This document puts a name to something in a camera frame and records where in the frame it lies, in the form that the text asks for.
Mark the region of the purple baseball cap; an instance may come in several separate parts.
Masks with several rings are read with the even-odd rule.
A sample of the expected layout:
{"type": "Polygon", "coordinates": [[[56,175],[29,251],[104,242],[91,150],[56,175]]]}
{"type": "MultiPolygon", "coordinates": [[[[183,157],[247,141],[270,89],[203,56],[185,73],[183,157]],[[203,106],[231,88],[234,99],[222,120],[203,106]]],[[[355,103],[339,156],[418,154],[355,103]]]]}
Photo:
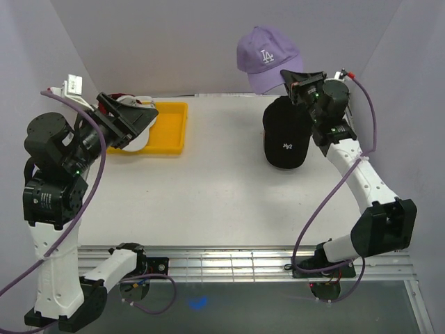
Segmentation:
{"type": "Polygon", "coordinates": [[[302,72],[300,50],[288,36],[271,26],[256,26],[236,46],[238,70],[247,74],[252,91],[263,95],[284,84],[282,70],[302,72]]]}

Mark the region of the black baseball cap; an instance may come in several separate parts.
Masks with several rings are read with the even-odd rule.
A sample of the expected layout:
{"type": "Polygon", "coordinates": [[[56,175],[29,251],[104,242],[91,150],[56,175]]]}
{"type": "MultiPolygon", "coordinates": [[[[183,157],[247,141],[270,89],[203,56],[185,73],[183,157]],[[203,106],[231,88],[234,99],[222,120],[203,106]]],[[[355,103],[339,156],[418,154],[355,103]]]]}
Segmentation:
{"type": "Polygon", "coordinates": [[[266,107],[262,123],[268,163],[284,170],[300,167],[312,135],[312,119],[305,106],[294,105],[287,96],[278,97],[266,107]]]}

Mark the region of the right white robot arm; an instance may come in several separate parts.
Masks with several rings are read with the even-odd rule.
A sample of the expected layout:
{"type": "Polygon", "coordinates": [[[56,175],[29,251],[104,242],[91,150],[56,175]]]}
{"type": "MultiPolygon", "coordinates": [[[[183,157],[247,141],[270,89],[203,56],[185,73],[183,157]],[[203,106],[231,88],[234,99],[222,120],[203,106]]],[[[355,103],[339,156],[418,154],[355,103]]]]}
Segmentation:
{"type": "Polygon", "coordinates": [[[333,195],[348,185],[359,207],[360,217],[345,236],[317,245],[314,254],[299,261],[291,256],[291,269],[302,275],[331,276],[355,259],[401,251],[411,244],[417,207],[402,199],[375,171],[369,155],[376,147],[363,150],[351,127],[346,110],[350,91],[345,80],[355,75],[341,70],[329,78],[325,72],[298,73],[282,70],[281,75],[293,104],[311,118],[311,133],[324,157],[339,171],[341,180],[309,218],[313,222],[333,195]]]}

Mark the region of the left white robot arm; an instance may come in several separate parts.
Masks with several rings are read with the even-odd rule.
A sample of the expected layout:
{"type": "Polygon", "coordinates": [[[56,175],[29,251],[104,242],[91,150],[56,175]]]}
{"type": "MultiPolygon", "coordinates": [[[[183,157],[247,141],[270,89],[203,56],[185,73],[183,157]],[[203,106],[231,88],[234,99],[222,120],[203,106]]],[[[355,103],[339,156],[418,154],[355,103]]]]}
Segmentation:
{"type": "Polygon", "coordinates": [[[38,268],[35,305],[25,315],[29,326],[56,324],[75,333],[103,313],[108,293],[123,278],[139,278],[149,267],[140,244],[123,243],[92,271],[78,270],[81,215],[94,194],[85,173],[103,161],[108,148],[128,146],[156,120],[146,104],[127,104],[100,93],[98,106],[82,109],[71,125],[56,112],[34,118],[24,142],[29,160],[24,169],[24,219],[33,237],[38,268]]]}

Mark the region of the white baseball cap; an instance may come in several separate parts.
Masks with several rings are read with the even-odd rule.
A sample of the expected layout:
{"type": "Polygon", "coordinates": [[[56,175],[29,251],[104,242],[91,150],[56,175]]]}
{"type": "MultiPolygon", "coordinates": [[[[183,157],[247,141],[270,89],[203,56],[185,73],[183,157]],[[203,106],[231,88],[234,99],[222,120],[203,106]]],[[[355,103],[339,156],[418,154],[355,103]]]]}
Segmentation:
{"type": "Polygon", "coordinates": [[[137,134],[129,144],[122,149],[125,152],[138,152],[147,145],[149,141],[149,131],[157,121],[159,112],[156,109],[155,101],[150,96],[142,95],[122,95],[117,98],[117,101],[126,106],[147,109],[147,112],[144,111],[142,118],[135,124],[137,134]]]}

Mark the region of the red baseball cap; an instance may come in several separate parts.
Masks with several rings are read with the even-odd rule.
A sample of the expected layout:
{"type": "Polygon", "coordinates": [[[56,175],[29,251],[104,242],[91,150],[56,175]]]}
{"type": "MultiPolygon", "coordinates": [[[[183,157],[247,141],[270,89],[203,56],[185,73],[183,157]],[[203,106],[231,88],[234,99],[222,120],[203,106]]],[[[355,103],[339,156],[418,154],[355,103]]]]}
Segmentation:
{"type": "Polygon", "coordinates": [[[112,94],[108,94],[108,96],[122,104],[131,104],[136,101],[136,98],[134,95],[130,95],[130,94],[126,94],[126,93],[112,93],[112,94]]]}

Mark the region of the yellow plastic bin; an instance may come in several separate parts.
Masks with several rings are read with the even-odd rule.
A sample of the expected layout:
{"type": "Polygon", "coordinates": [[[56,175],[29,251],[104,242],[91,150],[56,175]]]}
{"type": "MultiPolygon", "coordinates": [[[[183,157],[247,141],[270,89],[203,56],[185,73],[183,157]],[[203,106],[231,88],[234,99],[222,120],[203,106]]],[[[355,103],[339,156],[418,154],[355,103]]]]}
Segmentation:
{"type": "Polygon", "coordinates": [[[184,149],[188,105],[185,102],[157,102],[159,112],[156,122],[149,129],[148,141],[141,150],[129,152],[115,148],[108,154],[121,155],[180,155],[184,149]]]}

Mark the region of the aluminium rail frame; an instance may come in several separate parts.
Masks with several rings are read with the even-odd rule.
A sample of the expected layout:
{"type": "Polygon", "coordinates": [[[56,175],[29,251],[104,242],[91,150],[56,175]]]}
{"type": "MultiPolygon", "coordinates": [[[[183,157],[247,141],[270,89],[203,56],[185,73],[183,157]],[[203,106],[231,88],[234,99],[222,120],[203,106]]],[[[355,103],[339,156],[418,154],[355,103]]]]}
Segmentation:
{"type": "MultiPolygon", "coordinates": [[[[147,246],[148,257],[167,257],[168,275],[178,283],[284,283],[294,280],[289,264],[292,248],[147,246]]],[[[363,281],[416,280],[410,255],[398,251],[365,259],[363,281]]]]}

